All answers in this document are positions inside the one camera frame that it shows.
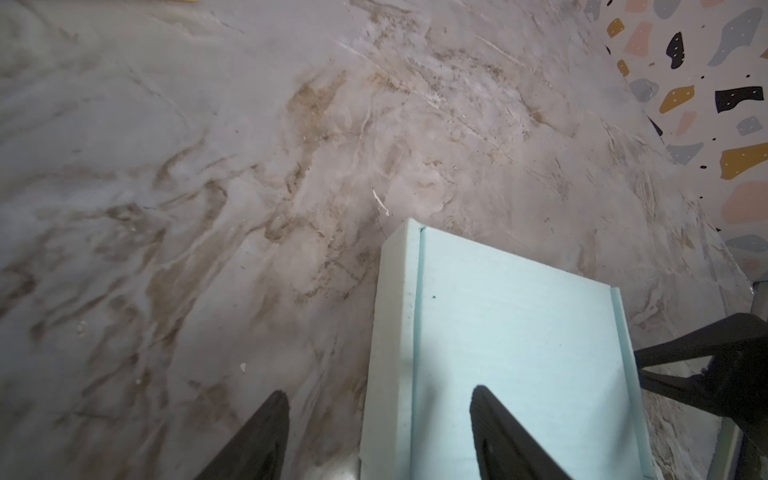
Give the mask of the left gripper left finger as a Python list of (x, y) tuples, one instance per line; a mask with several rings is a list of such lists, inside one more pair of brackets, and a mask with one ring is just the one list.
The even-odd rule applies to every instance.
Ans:
[(280, 479), (289, 430), (287, 394), (275, 390), (195, 479)]

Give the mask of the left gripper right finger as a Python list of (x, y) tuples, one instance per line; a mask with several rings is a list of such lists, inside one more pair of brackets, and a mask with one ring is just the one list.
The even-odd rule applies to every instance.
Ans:
[(474, 388), (469, 411), (481, 479), (570, 479), (486, 386)]

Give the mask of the light blue paper box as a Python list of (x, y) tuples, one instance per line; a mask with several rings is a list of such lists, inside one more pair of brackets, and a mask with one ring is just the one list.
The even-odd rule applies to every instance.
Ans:
[(570, 477), (654, 477), (619, 289), (408, 220), (381, 250), (361, 477), (478, 478), (478, 386)]

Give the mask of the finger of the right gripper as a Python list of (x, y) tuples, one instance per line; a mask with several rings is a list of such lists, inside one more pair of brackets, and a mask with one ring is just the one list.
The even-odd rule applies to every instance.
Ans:
[[(650, 366), (708, 357), (689, 377)], [(730, 418), (750, 438), (767, 436), (767, 322), (736, 313), (675, 340), (634, 352), (640, 386), (710, 414)]]

